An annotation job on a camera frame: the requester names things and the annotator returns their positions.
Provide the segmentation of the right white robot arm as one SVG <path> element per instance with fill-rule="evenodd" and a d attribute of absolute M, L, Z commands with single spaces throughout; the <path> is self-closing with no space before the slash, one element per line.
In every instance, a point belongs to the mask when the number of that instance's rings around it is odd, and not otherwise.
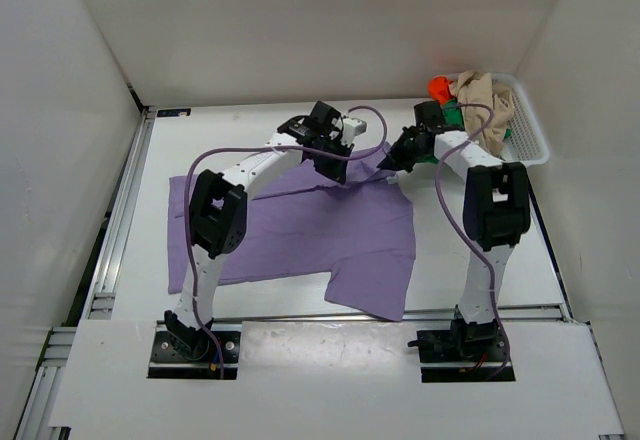
<path fill-rule="evenodd" d="M 505 162 L 477 143 L 494 120 L 492 107 L 480 108 L 486 119 L 467 133 L 463 127 L 447 123 L 447 106 L 436 101 L 415 105 L 414 125 L 403 128 L 379 166 L 411 172 L 416 164 L 432 158 L 438 171 L 450 168 L 463 180 L 460 221 L 445 203 L 442 186 L 435 186 L 443 213 L 470 250 L 466 283 L 455 307 L 447 345 L 461 359 L 481 359 L 494 351 L 497 360 L 506 363 L 510 342 L 497 303 L 507 262 L 531 226 L 529 179 L 522 163 Z"/>

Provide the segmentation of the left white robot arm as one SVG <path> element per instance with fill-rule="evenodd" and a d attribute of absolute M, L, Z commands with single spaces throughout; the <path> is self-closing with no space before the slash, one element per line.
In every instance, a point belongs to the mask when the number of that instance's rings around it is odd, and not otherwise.
<path fill-rule="evenodd" d="M 250 200 L 305 160 L 320 175 L 345 183 L 347 159 L 366 129 L 364 121 L 318 102 L 310 114 L 287 120 L 264 146 L 248 149 L 246 158 L 226 170 L 187 175 L 187 273 L 176 307 L 164 314 L 171 345 L 186 361 L 198 362 L 220 346 L 211 332 L 213 297 L 227 257 L 246 235 Z"/>

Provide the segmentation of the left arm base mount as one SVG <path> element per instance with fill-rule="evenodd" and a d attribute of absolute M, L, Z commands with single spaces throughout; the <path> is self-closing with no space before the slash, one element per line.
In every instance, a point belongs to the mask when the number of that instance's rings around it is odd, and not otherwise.
<path fill-rule="evenodd" d="M 166 311 L 156 324 L 149 357 L 150 379 L 236 380 L 241 352 L 241 331 L 213 330 L 217 343 L 200 327 L 183 325 Z"/>

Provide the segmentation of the purple t shirt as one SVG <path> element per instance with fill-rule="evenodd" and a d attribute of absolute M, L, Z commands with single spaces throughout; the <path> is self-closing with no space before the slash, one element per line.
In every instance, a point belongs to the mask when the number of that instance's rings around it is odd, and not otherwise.
<path fill-rule="evenodd" d="M 398 321 L 416 259 L 413 205 L 378 163 L 389 150 L 351 161 L 340 185 L 306 161 L 248 207 L 244 240 L 220 282 L 233 285 L 327 272 L 326 301 Z"/>

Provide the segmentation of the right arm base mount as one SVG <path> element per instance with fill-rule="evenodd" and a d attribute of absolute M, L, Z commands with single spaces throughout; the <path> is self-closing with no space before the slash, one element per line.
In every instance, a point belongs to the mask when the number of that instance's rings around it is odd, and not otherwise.
<path fill-rule="evenodd" d="M 468 324 L 456 316 L 446 329 L 417 330 L 407 347 L 418 353 L 422 383 L 516 380 L 510 343 L 496 320 Z"/>

